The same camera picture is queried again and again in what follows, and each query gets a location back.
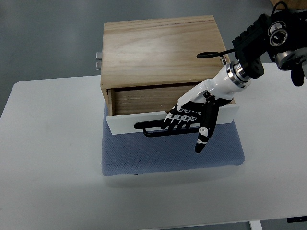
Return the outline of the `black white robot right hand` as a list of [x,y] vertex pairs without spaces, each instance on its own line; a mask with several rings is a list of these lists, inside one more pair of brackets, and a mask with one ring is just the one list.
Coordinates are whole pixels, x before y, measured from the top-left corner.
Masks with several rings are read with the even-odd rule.
[[240,69],[241,65],[235,61],[226,64],[214,78],[202,81],[182,95],[167,114],[161,129],[189,129],[193,122],[198,123],[195,152],[201,153],[214,133],[219,108],[230,103],[234,94],[243,90],[237,67]]

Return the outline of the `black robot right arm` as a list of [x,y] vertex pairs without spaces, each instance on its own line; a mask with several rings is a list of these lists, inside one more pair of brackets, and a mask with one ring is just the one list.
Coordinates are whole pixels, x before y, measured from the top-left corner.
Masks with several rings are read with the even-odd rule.
[[243,31],[233,43],[233,48],[223,52],[203,52],[198,58],[222,57],[234,53],[236,61],[230,70],[240,84],[257,79],[264,74],[260,56],[267,53],[278,69],[291,72],[294,86],[302,86],[305,79],[303,66],[307,63],[307,12],[284,9],[262,14]]

